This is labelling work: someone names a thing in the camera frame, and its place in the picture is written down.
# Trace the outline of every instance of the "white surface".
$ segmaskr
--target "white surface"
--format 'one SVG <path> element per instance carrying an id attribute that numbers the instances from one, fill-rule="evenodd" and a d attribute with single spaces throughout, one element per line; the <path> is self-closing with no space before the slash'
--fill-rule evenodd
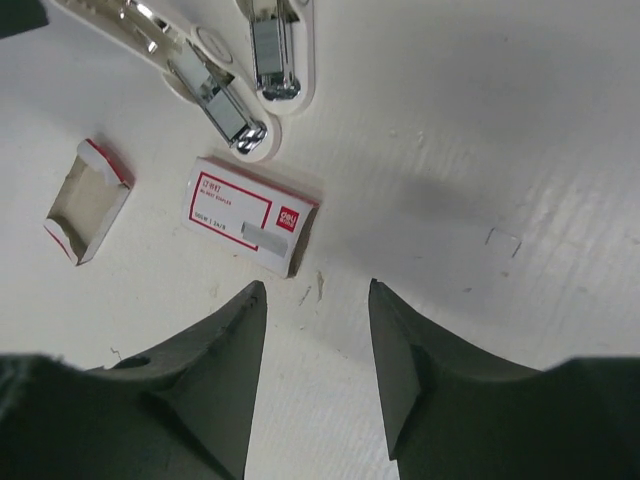
<path id="1" fill-rule="evenodd" d="M 233 2 L 203 4 L 184 12 L 250 66 Z M 369 336 L 372 275 L 529 366 L 639 353 L 635 0 L 317 2 L 316 96 L 283 120 L 269 164 L 324 191 L 294 280 L 180 227 L 189 171 L 222 148 L 217 133 L 151 67 L 51 13 L 52 26 L 0 42 L 0 350 L 110 366 L 112 349 L 152 346 L 264 280 L 247 479 L 397 475 Z M 87 136 L 109 139 L 137 183 L 96 258 L 74 268 L 42 220 Z M 501 234 L 485 245 L 492 228 Z M 515 258 L 510 236 L 522 241 Z"/>

